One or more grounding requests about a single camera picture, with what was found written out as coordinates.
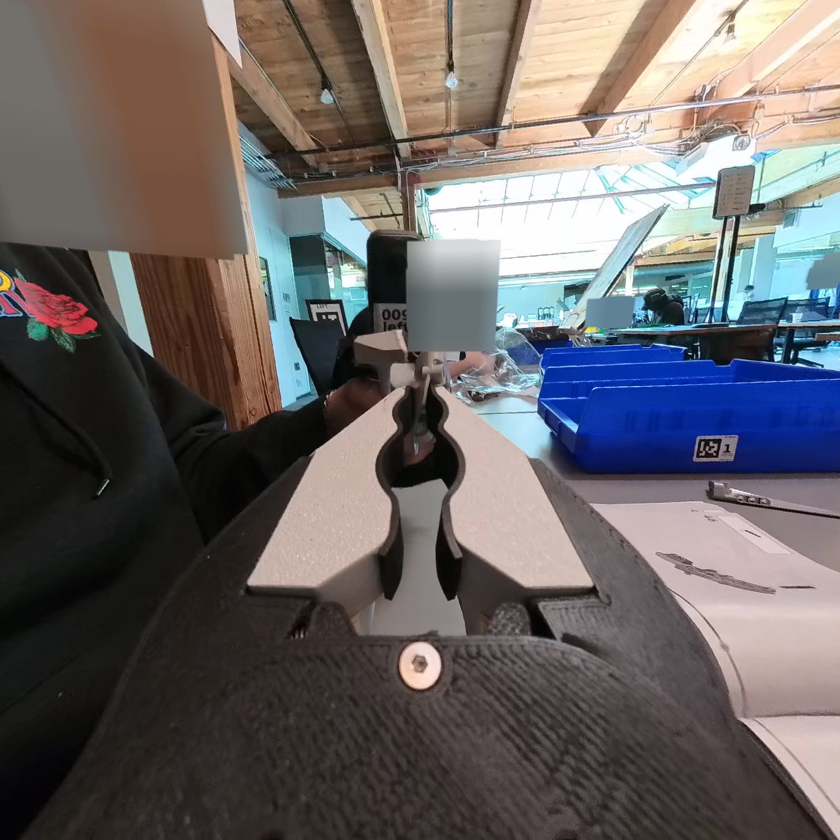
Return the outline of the tilted white board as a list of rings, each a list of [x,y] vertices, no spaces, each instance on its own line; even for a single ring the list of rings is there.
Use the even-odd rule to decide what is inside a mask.
[[[630,224],[596,271],[583,295],[563,322],[565,328],[580,329],[587,320],[587,307],[593,300],[607,297],[616,287],[625,269],[634,261],[645,239],[669,209],[663,204]]]

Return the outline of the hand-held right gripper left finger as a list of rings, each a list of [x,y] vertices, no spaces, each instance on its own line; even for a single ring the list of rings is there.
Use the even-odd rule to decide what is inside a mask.
[[[373,634],[378,601],[403,578],[394,477],[404,467],[412,396],[395,389],[310,457],[255,568],[247,593],[335,603]]]

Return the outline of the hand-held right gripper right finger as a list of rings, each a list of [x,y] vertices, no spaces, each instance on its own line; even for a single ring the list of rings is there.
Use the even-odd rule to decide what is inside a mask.
[[[595,583],[519,446],[441,386],[429,394],[436,466],[446,493],[436,538],[442,591],[468,635],[483,634],[504,605],[595,594]]]

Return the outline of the wooden post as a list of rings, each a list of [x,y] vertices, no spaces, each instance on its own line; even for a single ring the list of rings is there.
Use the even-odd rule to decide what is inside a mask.
[[[210,35],[244,223],[243,255],[204,259],[131,253],[154,357],[221,408],[235,430],[281,409],[277,363],[257,255],[230,78],[231,55]]]

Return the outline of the person's left hand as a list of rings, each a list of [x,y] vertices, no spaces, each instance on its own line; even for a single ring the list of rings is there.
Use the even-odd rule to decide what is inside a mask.
[[[322,408],[328,438],[343,431],[383,399],[380,383],[369,377],[354,377],[323,397]]]

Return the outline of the grey desk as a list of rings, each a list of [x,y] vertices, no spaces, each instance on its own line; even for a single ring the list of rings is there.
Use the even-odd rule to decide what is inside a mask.
[[[706,495],[707,481],[714,479],[767,497],[839,511],[838,474],[593,475],[576,465],[551,435],[537,413],[535,397],[498,396],[471,409],[526,455],[541,460],[590,503],[693,501]],[[369,630],[381,635],[463,635],[460,607],[456,601],[446,600],[434,568],[433,520],[439,513],[445,486],[437,481],[396,494],[407,506],[402,582],[394,600],[381,598],[374,604]],[[838,520],[733,505],[727,505],[727,509],[755,522],[789,548],[838,571]]]

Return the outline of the clear plastic bag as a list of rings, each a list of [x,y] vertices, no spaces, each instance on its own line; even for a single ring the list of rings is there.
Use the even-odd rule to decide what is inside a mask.
[[[496,396],[537,396],[543,383],[541,355],[518,331],[500,328],[491,356],[492,368],[471,371],[454,379],[453,390],[466,403]]]

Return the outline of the white printed paper sheet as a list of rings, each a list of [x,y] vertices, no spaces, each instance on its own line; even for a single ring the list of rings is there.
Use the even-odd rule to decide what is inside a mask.
[[[838,572],[707,501],[594,509],[699,629],[734,717],[838,838]]]

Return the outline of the black office chair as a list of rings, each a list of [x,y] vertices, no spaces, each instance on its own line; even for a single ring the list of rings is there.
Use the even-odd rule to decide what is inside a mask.
[[[339,318],[290,318],[289,323],[315,393],[326,395],[354,378],[352,348]]]

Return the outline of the person's left forearm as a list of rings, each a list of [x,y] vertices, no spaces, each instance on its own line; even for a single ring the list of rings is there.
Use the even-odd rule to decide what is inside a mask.
[[[247,429],[190,428],[173,451],[205,544],[302,458],[328,440],[327,398],[272,413]]]

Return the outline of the black mesh chair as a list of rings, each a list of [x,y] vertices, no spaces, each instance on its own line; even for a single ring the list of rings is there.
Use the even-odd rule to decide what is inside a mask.
[[[736,324],[738,326],[771,326],[780,324],[788,297],[745,301]]]

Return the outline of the wooden table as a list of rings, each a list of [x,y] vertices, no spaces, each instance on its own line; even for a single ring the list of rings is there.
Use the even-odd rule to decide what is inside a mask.
[[[726,365],[732,361],[774,362],[775,323],[707,323],[688,325],[649,325],[638,329],[619,329],[619,343],[660,343],[682,347],[686,357]]]

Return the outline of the small grey toy part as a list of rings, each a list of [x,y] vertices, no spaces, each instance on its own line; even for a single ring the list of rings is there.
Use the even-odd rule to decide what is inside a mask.
[[[422,460],[434,447],[434,434],[429,431],[427,400],[437,385],[448,382],[448,360],[440,351],[420,353],[415,362],[413,384],[413,423],[408,440],[413,462]]]

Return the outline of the framed black white poster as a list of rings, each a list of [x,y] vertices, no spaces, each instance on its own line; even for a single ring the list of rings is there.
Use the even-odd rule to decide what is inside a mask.
[[[305,300],[306,310],[313,322],[333,322],[339,326],[341,333],[346,335],[348,321],[343,301],[340,299],[311,299]]]

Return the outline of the person's black hoodie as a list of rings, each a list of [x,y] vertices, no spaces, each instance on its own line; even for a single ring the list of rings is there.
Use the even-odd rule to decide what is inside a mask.
[[[63,248],[2,244],[1,357],[1,827],[17,838],[200,548],[177,459],[226,424]]]

